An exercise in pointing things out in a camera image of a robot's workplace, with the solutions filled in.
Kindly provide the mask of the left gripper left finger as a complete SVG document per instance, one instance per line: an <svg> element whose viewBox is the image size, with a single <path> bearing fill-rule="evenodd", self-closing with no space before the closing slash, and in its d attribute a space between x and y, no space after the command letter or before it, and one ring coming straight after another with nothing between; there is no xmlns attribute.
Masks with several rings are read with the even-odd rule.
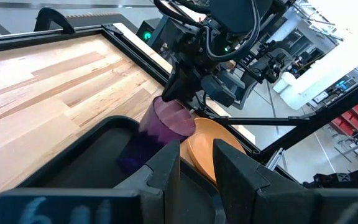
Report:
<svg viewBox="0 0 358 224"><path fill-rule="evenodd" d="M140 195L143 224L173 224L180 186L180 142L173 140L114 188Z"/></svg>

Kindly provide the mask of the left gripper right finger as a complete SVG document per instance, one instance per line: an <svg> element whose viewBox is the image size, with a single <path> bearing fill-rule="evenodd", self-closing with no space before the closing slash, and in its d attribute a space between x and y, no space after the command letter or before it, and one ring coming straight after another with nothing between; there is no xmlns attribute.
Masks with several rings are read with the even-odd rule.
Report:
<svg viewBox="0 0 358 224"><path fill-rule="evenodd" d="M313 197L222 139L213 141L216 183L229 224L311 224Z"/></svg>

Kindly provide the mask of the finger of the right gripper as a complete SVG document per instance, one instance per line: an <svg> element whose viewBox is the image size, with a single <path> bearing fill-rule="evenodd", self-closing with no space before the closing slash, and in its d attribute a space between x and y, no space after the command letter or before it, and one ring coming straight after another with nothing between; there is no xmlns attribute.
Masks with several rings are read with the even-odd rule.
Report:
<svg viewBox="0 0 358 224"><path fill-rule="evenodd" d="M202 67L175 61L170 78L163 89L162 100L192 102L196 93L201 90L201 79L204 75L205 69Z"/></svg>

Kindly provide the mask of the purple faceted plastic cup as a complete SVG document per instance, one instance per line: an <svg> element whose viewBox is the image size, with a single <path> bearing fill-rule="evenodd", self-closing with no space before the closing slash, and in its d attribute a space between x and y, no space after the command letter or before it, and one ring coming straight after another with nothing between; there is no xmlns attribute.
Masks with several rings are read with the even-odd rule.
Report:
<svg viewBox="0 0 358 224"><path fill-rule="evenodd" d="M169 142L183 142L195 129L195 119L188 109L177 100L165 102L158 96L147 108L117 163L123 173L131 175Z"/></svg>

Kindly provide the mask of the orange plate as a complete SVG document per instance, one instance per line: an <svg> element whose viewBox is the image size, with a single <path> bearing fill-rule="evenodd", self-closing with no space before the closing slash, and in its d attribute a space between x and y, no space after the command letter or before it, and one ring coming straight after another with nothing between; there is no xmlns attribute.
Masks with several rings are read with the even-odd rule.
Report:
<svg viewBox="0 0 358 224"><path fill-rule="evenodd" d="M180 155L212 184L217 186L213 162L213 141L222 139L246 153L236 137L219 123L207 118L195 118L195 131L181 143Z"/></svg>

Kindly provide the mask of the black serving tray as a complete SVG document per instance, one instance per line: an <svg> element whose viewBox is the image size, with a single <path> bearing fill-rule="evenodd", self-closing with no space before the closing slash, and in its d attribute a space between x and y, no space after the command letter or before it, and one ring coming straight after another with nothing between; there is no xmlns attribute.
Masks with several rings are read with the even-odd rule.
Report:
<svg viewBox="0 0 358 224"><path fill-rule="evenodd" d="M20 183L20 187L113 188L127 176L117 159L138 130L136 120L109 116ZM226 224L218 190L186 160L180 164L174 224Z"/></svg>

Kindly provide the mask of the black box with green light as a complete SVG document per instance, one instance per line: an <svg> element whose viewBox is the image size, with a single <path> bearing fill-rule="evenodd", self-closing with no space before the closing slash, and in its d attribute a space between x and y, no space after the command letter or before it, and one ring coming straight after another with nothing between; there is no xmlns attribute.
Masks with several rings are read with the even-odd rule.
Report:
<svg viewBox="0 0 358 224"><path fill-rule="evenodd" d="M165 18L153 18L142 21L139 29L136 32L143 42L153 46L161 46L163 40L161 38L162 30L165 26Z"/></svg>

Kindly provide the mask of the black horizontal strut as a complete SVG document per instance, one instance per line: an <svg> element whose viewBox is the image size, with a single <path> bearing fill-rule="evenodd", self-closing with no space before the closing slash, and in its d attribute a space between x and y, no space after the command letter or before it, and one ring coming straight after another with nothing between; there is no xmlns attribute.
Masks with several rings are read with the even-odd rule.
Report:
<svg viewBox="0 0 358 224"><path fill-rule="evenodd" d="M228 125L251 125L251 126L298 126L309 123L309 117L287 117L287 118L236 118L220 116L213 118L215 122Z"/></svg>

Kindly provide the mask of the black low beam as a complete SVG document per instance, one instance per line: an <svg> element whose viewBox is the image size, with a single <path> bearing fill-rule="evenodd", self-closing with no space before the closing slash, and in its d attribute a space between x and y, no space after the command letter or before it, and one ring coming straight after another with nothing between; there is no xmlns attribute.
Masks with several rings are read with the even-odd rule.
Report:
<svg viewBox="0 0 358 224"><path fill-rule="evenodd" d="M302 186L309 189L358 189L358 170L350 173L316 174L312 182L303 182Z"/></svg>

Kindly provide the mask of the black diagonal support beam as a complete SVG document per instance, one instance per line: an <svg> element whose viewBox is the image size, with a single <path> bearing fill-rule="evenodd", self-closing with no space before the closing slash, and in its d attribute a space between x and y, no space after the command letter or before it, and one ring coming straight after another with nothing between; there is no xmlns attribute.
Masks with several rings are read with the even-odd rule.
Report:
<svg viewBox="0 0 358 224"><path fill-rule="evenodd" d="M308 137L310 134L313 134L319 128L328 124L334 118L342 115L344 112L350 110L357 104L358 85L346 92L338 100L334 101L327 107L318 110L306 124L296 126L283 137L271 143L271 145L267 146L263 151L255 156L255 160L262 163L267 162L279 149L283 149L285 151L291 148L296 143Z"/></svg>

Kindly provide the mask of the silver metal bracket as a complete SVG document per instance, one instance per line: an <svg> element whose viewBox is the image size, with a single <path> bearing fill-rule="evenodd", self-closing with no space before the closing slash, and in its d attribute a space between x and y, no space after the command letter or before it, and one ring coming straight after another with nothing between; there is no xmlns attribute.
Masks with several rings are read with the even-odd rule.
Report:
<svg viewBox="0 0 358 224"><path fill-rule="evenodd" d="M266 163L266 168L268 168L269 170L275 170L276 166L281 161L284 152L285 150L283 148L280 148L278 151L274 152L272 157Z"/></svg>

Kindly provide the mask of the black frame bracket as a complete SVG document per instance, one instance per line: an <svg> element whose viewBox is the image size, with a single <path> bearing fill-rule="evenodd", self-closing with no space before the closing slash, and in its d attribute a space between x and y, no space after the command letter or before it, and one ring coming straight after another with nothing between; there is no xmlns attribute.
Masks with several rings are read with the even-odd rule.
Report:
<svg viewBox="0 0 358 224"><path fill-rule="evenodd" d="M43 7L38 12L34 32L49 30L52 22L60 26L64 34L74 34L76 32L63 14L49 7Z"/></svg>

